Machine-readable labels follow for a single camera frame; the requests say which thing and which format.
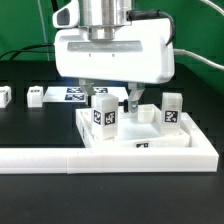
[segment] black cable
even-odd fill
[[[25,52],[25,53],[44,53],[44,54],[46,54],[46,53],[52,53],[52,54],[54,54],[54,53],[55,53],[54,51],[13,50],[13,51],[8,51],[8,52],[6,52],[6,53],[0,55],[0,60],[1,60],[4,56],[6,56],[6,55],[8,55],[8,54],[11,54],[11,53],[17,53],[17,52],[19,52],[19,53],[22,53],[22,52]]]
[[[148,11],[131,10],[131,11],[127,12],[127,20],[128,21],[157,19],[157,18],[160,18],[160,17],[163,17],[163,16],[167,17],[170,20],[170,25],[171,25],[170,38],[169,38],[168,42],[166,43],[166,46],[167,46],[173,41],[173,39],[175,37],[175,33],[176,33],[176,27],[175,27],[174,19],[172,18],[171,15],[169,15],[166,12],[162,12],[158,9],[152,9],[152,10],[148,10]]]
[[[58,11],[58,3],[57,0],[51,0],[52,9],[54,12]]]
[[[24,50],[30,50],[30,49],[36,49],[36,48],[42,48],[42,47],[54,47],[54,44],[48,43],[48,44],[35,44],[31,46],[24,47],[18,51],[15,51],[15,53],[9,58],[10,61],[12,61],[14,58],[16,58],[19,54],[21,54]]]
[[[158,13],[159,13],[160,16],[167,17],[170,20],[171,32],[170,32],[170,38],[169,38],[169,40],[168,40],[168,42],[166,44],[166,46],[167,46],[167,45],[169,45],[173,41],[173,39],[175,37],[175,34],[176,34],[175,22],[174,22],[173,17],[171,15],[169,15],[168,13],[162,12],[162,11],[159,11]]]

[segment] white tray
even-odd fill
[[[76,124],[89,149],[81,151],[78,159],[68,160],[69,172],[216,171],[219,155],[190,116],[181,114],[179,136],[159,136],[153,129],[160,120],[160,110],[154,108],[155,123],[151,127],[138,124],[135,114],[124,114],[119,108],[119,134],[114,141],[95,141],[91,135],[91,109],[76,110]],[[149,128],[152,136],[147,137]],[[136,148],[139,143],[148,143],[148,148]]]

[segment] green wall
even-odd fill
[[[38,0],[0,0],[0,54],[29,45],[44,43]],[[69,0],[58,0],[59,6]],[[213,0],[224,8],[223,0]],[[50,0],[40,0],[47,42],[54,42]],[[224,17],[199,0],[136,0],[139,9],[158,8],[176,21],[175,48],[186,49],[224,65]],[[54,55],[24,53],[18,60],[54,60]],[[176,56],[198,76],[224,95],[224,72],[192,58]]]

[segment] cube with marker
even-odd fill
[[[118,97],[110,94],[92,96],[91,131],[100,140],[112,139],[118,132]]]
[[[163,93],[160,132],[179,135],[183,97],[180,93]]]
[[[0,87],[0,108],[5,108],[11,99],[11,88],[9,86]]]
[[[27,104],[29,108],[42,107],[43,105],[43,87],[30,87],[27,93]]]

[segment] white cable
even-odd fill
[[[197,60],[199,60],[199,61],[201,61],[201,62],[203,62],[203,63],[205,63],[207,65],[210,65],[213,68],[216,68],[216,69],[224,71],[224,66],[223,65],[216,64],[216,63],[214,63],[214,62],[212,62],[212,61],[210,61],[210,60],[208,60],[208,59],[206,59],[206,58],[204,58],[204,57],[202,57],[200,55],[197,55],[197,54],[195,54],[193,52],[186,51],[184,49],[174,49],[174,54],[175,55],[187,55],[187,56],[190,56],[190,57],[192,57],[194,59],[197,59]]]
[[[214,8],[215,10],[217,10],[218,12],[220,12],[223,16],[224,16],[224,10],[222,8],[220,8],[219,6],[217,6],[215,3],[209,1],[209,0],[200,0],[201,2],[204,2],[205,4],[211,6],[212,8]]]
[[[48,41],[47,41],[46,27],[45,27],[45,24],[44,24],[44,16],[43,16],[43,11],[42,11],[40,0],[37,0],[37,4],[38,4],[39,13],[40,13],[40,20],[41,20],[41,24],[42,24],[44,42],[47,44]],[[47,59],[48,59],[48,61],[50,61],[49,53],[47,53]]]

